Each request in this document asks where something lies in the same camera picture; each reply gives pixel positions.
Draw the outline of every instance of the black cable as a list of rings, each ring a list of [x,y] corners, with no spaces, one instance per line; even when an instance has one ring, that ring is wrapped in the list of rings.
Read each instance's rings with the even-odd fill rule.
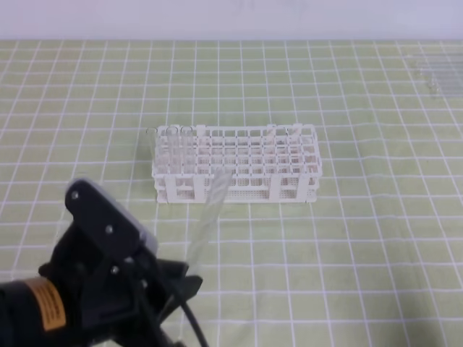
[[[200,343],[200,346],[209,347],[209,344],[207,340],[205,339],[203,331],[201,330],[201,327],[199,323],[197,322],[195,315],[193,314],[192,310],[188,306],[187,301],[184,299],[183,295],[181,295],[178,289],[175,288],[175,286],[171,283],[171,281],[166,278],[162,270],[159,268],[156,258],[149,252],[148,252],[148,259],[151,263],[150,268],[153,268],[156,271],[156,274],[158,275],[158,279],[160,280],[162,286],[164,286],[164,288],[166,288],[167,291],[173,294],[173,297],[179,303],[180,307],[183,309],[183,312],[185,313],[188,321],[190,322],[191,328],[195,332],[196,338],[198,342]]]
[[[161,325],[156,321],[155,315],[151,311],[151,306],[146,298],[145,290],[141,285],[137,286],[138,299],[140,300],[140,306],[148,320],[149,330],[154,337],[155,341],[159,342],[159,347],[169,347],[169,343],[166,340],[166,336],[162,332]]]

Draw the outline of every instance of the glass test tube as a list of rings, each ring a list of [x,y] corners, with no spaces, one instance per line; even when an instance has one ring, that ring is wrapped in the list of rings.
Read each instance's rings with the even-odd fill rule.
[[[177,127],[170,126],[166,130],[167,147],[169,148],[169,173],[179,174],[181,168],[179,153],[179,130]]]
[[[193,149],[193,128],[190,126],[182,127],[180,130],[182,136],[182,157],[183,157],[183,172],[193,174],[195,152]]]
[[[156,128],[147,128],[146,136],[148,137],[148,143],[150,145],[151,158],[153,161],[153,168],[157,174],[163,173],[161,164],[161,156],[159,154],[158,146],[158,130]]]

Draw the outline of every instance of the table surface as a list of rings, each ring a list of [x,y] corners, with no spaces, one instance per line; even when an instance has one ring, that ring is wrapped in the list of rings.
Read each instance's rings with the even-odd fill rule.
[[[156,204],[146,127],[314,124],[317,202],[221,213],[191,302],[210,345],[460,346],[463,98],[432,98],[406,58],[462,49],[0,41],[0,276],[49,258],[76,176],[184,259],[201,206]],[[196,346],[180,314],[166,329]]]

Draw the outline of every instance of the orange warning label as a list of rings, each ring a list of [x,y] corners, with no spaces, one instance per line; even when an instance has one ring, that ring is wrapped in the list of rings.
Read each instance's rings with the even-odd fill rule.
[[[34,293],[41,310],[43,329],[45,331],[64,327],[66,313],[63,301],[52,282],[44,277],[25,280],[25,283]]]

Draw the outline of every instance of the test tube rack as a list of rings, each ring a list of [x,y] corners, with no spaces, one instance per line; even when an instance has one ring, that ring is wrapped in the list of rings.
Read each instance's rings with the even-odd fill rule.
[[[158,202],[205,202],[219,168],[232,173],[225,202],[316,201],[322,161],[313,125],[188,128],[187,147],[181,126],[149,132]],[[173,150],[168,129],[179,135]]]

